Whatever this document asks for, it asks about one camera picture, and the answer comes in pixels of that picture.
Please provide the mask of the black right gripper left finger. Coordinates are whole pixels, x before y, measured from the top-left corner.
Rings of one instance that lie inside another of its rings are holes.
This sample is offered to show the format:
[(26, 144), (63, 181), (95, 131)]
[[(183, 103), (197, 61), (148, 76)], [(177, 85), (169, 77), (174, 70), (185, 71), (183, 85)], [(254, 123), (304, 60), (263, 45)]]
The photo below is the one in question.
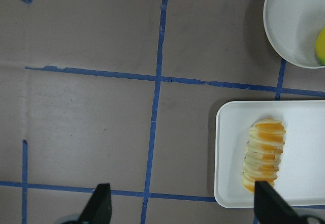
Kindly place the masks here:
[(109, 183), (98, 184), (77, 223), (109, 224), (112, 217), (111, 188)]

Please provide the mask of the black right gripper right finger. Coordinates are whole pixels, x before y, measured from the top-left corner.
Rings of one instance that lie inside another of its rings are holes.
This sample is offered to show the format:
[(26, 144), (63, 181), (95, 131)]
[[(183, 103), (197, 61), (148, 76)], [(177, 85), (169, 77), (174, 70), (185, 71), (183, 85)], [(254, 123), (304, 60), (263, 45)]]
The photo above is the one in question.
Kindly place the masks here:
[(259, 223), (324, 223), (315, 215), (297, 214), (267, 181), (254, 184), (254, 214)]

